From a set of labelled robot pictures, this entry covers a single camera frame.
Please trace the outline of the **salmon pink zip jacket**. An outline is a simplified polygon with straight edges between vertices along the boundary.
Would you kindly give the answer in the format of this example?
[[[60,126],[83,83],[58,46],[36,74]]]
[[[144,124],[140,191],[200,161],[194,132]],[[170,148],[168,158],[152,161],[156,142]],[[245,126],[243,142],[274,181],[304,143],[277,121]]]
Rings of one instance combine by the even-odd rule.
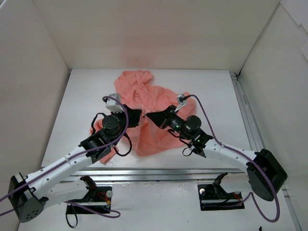
[[[124,71],[115,81],[115,90],[122,104],[130,109],[140,109],[142,115],[137,127],[128,128],[131,140],[128,145],[139,157],[148,157],[180,148],[184,139],[172,136],[164,121],[179,105],[177,93],[153,84],[150,71]]]

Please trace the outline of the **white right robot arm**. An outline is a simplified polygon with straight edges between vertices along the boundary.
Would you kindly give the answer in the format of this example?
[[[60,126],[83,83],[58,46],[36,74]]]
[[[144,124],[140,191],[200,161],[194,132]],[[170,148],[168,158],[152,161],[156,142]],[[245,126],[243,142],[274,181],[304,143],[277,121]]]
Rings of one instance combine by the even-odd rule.
[[[187,147],[195,154],[232,165],[248,175],[252,191],[266,201],[273,201],[287,179],[287,173],[275,156],[267,149],[249,151],[219,144],[214,137],[201,129],[201,119],[190,115],[182,119],[176,106],[171,105],[162,112],[147,113],[146,116],[159,128],[169,128],[188,140]]]

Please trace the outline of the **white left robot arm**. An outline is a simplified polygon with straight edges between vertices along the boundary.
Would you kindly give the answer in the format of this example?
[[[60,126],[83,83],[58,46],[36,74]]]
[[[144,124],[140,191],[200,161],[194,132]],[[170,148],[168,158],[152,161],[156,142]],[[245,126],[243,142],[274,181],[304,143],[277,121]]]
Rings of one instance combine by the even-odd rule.
[[[104,115],[102,128],[61,159],[28,175],[17,173],[11,177],[7,198],[21,223],[33,220],[44,209],[62,202],[94,200],[97,186],[91,177],[83,176],[71,183],[62,183],[62,180],[111,152],[118,153],[116,145],[122,137],[129,137],[128,128],[138,126],[142,113],[127,105],[124,108]]]

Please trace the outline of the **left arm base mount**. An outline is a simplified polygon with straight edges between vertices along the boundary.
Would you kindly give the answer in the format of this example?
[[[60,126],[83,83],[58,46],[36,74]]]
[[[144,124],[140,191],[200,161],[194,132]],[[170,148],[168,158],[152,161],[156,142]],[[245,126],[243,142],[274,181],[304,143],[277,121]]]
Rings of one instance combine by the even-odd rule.
[[[85,182],[88,189],[87,194],[81,199],[72,200],[88,209],[102,214],[110,214],[111,197],[113,195],[112,186],[97,186],[90,176],[80,178]],[[91,212],[76,205],[68,204],[65,212],[66,223],[70,228],[75,228],[78,225],[77,215],[90,215]]]

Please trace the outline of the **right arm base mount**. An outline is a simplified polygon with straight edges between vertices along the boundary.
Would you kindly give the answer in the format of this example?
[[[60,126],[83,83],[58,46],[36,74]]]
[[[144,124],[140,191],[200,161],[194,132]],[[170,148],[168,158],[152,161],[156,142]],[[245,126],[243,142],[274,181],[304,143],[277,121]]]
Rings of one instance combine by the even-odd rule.
[[[221,181],[227,174],[220,174],[213,183],[197,185],[201,211],[245,209],[240,192],[226,192],[221,187]]]

